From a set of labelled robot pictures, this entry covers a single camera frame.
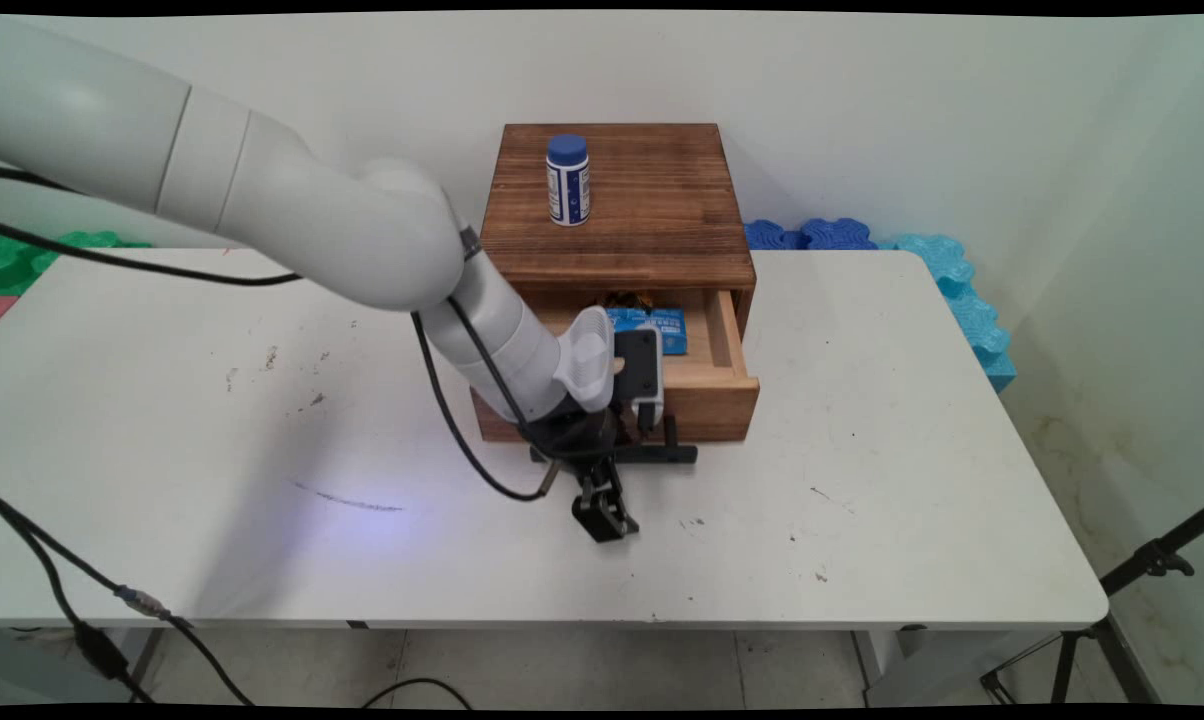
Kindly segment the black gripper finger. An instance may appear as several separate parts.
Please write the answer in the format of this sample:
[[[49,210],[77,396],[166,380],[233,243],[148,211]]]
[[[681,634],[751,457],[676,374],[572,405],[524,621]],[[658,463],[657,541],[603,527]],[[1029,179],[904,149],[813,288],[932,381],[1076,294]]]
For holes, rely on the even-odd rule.
[[[628,514],[622,495],[622,483],[616,466],[598,466],[602,480],[598,489],[598,511],[603,527],[598,530],[598,542],[620,541],[641,532],[641,524]]]
[[[573,517],[596,543],[614,539],[610,514],[610,477],[606,466],[592,466],[576,476],[579,495],[573,501]]]

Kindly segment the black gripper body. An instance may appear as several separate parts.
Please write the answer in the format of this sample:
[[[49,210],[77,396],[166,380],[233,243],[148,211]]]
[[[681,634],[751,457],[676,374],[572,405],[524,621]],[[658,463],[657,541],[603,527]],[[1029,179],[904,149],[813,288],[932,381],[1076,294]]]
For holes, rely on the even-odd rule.
[[[616,447],[631,442],[622,413],[622,405],[608,405],[598,413],[563,405],[560,413],[530,424],[526,441],[532,443],[535,460],[548,464],[539,492],[550,491],[565,468],[576,474],[583,492],[621,492]]]

